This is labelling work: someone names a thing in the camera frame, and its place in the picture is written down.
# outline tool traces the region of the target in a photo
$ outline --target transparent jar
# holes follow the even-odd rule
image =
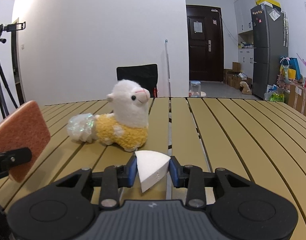
[[[200,97],[200,82],[199,81],[191,81],[191,97],[198,98]]]

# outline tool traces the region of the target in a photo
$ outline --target wooden slat table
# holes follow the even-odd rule
[[[171,148],[182,165],[196,165],[204,171],[224,167],[287,198],[299,215],[291,239],[306,240],[305,116],[283,103],[242,99],[156,98],[150,106],[149,137],[142,149],[169,154]],[[0,179],[0,204],[6,211],[16,200],[80,168],[103,171],[125,164],[132,155],[116,145],[76,142],[67,135],[66,124],[72,116],[111,112],[106,101],[40,109],[51,141],[22,183]],[[94,190],[92,203],[98,202],[100,190]],[[185,193],[172,188],[166,177],[142,193],[136,177],[134,187],[123,190],[121,201],[183,199]]]

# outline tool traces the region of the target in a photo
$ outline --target orange sponge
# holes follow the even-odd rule
[[[30,168],[51,139],[42,113],[35,101],[20,106],[0,123],[0,153],[28,147],[32,159],[9,170],[9,177],[16,182],[24,180]]]

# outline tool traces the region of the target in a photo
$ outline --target chair backrest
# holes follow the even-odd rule
[[[157,64],[118,67],[116,72],[118,81],[122,79],[132,80],[147,89],[151,97],[154,97],[154,92],[157,93]]]

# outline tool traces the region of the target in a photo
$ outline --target refrigerator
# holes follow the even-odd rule
[[[284,14],[275,21],[269,15],[273,8],[260,4],[251,9],[254,37],[254,95],[264,99],[267,85],[274,85],[280,73],[280,56],[288,56],[284,43]]]

